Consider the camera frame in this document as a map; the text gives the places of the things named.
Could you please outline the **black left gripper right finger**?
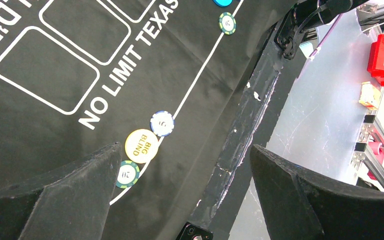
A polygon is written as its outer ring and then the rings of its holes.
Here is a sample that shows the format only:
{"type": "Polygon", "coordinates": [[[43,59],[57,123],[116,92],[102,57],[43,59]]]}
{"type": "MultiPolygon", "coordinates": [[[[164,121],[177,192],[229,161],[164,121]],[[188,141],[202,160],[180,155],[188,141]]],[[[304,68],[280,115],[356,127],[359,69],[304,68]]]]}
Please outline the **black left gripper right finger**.
{"type": "Polygon", "coordinates": [[[384,240],[384,192],[322,175],[257,144],[249,158],[272,240],[384,240]]]}

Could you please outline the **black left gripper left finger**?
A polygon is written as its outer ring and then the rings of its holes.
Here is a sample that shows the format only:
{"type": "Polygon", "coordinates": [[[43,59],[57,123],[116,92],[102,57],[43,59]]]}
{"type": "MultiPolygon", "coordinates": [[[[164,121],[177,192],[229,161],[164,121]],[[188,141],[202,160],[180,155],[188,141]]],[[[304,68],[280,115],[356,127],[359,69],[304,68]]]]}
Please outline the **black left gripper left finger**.
{"type": "Polygon", "coordinates": [[[0,240],[99,240],[122,161],[115,142],[0,187],[0,240]]]}

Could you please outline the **green poker chip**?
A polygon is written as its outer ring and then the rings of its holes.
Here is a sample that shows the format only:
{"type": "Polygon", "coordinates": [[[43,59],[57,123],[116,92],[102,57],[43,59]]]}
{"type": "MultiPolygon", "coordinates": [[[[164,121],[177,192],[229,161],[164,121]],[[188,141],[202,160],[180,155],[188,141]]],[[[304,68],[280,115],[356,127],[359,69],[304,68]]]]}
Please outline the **green poker chip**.
{"type": "Polygon", "coordinates": [[[222,33],[232,35],[237,28],[236,19],[230,12],[223,12],[218,18],[218,25],[222,33]]]}
{"type": "Polygon", "coordinates": [[[121,189],[132,187],[140,177],[139,166],[130,160],[122,161],[116,179],[116,186],[121,189]]]}

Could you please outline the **yellow big blind button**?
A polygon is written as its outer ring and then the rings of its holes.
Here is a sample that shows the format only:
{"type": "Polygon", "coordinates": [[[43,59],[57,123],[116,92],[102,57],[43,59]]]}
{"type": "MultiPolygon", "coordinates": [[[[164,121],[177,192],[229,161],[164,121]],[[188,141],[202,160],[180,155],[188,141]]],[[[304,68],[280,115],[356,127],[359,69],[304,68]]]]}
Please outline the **yellow big blind button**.
{"type": "Polygon", "coordinates": [[[131,161],[137,164],[146,164],[157,155],[159,140],[151,130],[137,129],[126,138],[124,149],[131,161]]]}

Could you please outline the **white blue poker chip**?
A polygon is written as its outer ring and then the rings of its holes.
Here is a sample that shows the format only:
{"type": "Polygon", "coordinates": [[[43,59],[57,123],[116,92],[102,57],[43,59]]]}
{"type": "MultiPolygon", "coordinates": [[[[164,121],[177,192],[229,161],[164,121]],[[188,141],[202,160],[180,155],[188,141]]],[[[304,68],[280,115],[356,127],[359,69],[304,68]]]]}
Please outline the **white blue poker chip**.
{"type": "Polygon", "coordinates": [[[166,110],[161,110],[152,115],[150,127],[155,135],[165,137],[172,133],[175,127],[175,120],[171,113],[166,110]]]}

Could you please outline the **blue small blind button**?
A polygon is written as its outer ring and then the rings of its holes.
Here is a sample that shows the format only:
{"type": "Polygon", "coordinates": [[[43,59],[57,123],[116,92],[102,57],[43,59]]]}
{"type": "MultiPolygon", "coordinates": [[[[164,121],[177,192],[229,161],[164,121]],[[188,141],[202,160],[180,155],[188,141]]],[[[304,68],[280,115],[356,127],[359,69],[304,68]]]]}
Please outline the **blue small blind button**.
{"type": "Polygon", "coordinates": [[[217,6],[225,8],[225,7],[228,7],[233,2],[233,0],[213,0],[213,2],[217,6]]]}

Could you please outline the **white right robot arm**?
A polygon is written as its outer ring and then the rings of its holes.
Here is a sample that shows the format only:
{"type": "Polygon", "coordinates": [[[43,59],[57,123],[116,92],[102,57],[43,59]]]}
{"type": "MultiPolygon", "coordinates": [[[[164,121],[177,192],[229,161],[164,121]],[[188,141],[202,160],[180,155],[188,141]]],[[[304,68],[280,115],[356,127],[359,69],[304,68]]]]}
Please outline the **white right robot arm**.
{"type": "Polygon", "coordinates": [[[313,28],[331,22],[335,17],[353,10],[368,0],[305,0],[297,3],[282,20],[275,37],[285,59],[291,60],[304,35],[313,28]]]}

